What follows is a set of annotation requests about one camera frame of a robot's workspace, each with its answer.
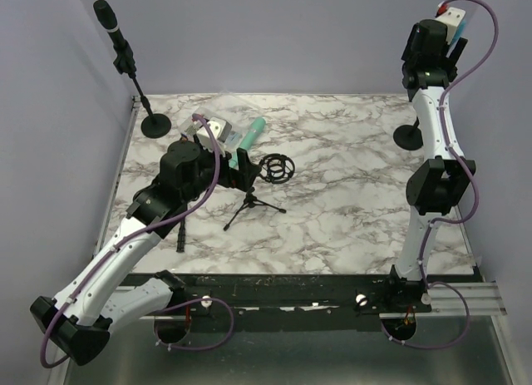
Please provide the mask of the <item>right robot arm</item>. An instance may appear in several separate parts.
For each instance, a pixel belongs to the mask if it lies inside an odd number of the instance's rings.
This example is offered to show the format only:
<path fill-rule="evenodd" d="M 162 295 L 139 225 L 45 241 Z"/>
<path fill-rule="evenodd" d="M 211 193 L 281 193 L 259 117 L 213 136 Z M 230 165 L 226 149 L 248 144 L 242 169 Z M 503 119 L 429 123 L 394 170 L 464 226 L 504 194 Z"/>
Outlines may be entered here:
<path fill-rule="evenodd" d="M 402 280 L 420 282 L 426 273 L 430 250 L 439 226 L 449 219 L 470 184 L 476 165 L 465 159 L 450 118 L 446 89 L 456 78 L 456 62 L 466 40 L 450 48 L 449 25 L 424 19 L 416 23 L 402 53 L 402 85 L 416 121 L 393 133 L 394 142 L 407 151 L 422 150 L 424 161 L 406 184 L 411 207 L 409 226 L 400 256 L 393 267 Z"/>

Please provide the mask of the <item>cyan blue microphone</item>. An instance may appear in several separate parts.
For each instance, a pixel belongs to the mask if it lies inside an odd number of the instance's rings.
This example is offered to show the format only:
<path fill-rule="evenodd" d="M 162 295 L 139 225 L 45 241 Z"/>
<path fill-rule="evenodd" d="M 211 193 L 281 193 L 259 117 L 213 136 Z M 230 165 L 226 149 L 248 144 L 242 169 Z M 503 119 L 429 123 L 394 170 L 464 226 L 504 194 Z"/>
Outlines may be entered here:
<path fill-rule="evenodd" d="M 465 17 L 463 17 L 455 25 L 451 26 L 451 39 L 449 41 L 449 50 L 451 50 L 456 45 L 458 40 L 461 38 L 461 34 L 463 33 L 465 26 L 466 26 Z"/>

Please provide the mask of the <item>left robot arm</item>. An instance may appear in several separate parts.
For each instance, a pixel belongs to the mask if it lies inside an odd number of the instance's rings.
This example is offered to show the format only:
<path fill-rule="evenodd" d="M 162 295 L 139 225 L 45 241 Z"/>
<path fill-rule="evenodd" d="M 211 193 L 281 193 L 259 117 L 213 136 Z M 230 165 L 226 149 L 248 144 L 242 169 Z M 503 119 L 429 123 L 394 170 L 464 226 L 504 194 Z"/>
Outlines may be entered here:
<path fill-rule="evenodd" d="M 141 316 L 162 310 L 178 313 L 184 294 L 168 274 L 157 274 L 118 299 L 116 288 L 134 266 L 185 217 L 212 195 L 216 186 L 247 191 L 261 168 L 247 151 L 236 152 L 238 165 L 230 167 L 230 154 L 208 151 L 193 141 L 176 141 L 160 158 L 159 172 L 133 202 L 109 241 L 92 261 L 54 297 L 38 297 L 30 312 L 47 343 L 54 342 L 79 366 L 92 361 L 107 345 L 113 331 Z"/>

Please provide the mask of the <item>mint green microphone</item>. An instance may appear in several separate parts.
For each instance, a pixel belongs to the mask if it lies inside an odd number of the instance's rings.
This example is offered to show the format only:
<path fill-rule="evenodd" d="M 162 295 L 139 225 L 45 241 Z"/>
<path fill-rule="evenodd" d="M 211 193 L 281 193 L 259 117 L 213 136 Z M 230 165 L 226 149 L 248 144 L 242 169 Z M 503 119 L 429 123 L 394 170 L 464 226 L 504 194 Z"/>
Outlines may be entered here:
<path fill-rule="evenodd" d="M 236 150 L 240 148 L 249 151 L 263 133 L 265 125 L 265 118 L 258 116 L 251 120 L 248 126 L 236 125 L 232 127 L 225 141 L 226 150 L 231 154 L 229 160 L 229 166 L 231 168 L 237 168 L 239 164 Z"/>

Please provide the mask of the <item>black tripod shock-mount stand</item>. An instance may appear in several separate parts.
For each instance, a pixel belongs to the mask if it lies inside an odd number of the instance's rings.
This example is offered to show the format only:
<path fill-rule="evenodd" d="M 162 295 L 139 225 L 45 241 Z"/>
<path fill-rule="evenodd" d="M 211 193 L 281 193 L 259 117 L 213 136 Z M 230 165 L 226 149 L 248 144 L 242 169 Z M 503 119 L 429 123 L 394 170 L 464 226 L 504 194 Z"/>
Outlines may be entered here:
<path fill-rule="evenodd" d="M 259 162 L 260 172 L 258 177 L 267 184 L 281 185 L 289 182 L 295 173 L 295 163 L 287 155 L 272 153 L 265 155 Z M 233 224 L 236 217 L 246 209 L 253 209 L 257 206 L 265 206 L 277 210 L 281 214 L 286 214 L 287 211 L 275 205 L 271 205 L 263 200 L 260 200 L 255 194 L 255 188 L 251 186 L 245 193 L 242 205 L 234 212 L 233 217 L 224 226 L 224 231 L 227 231 Z"/>

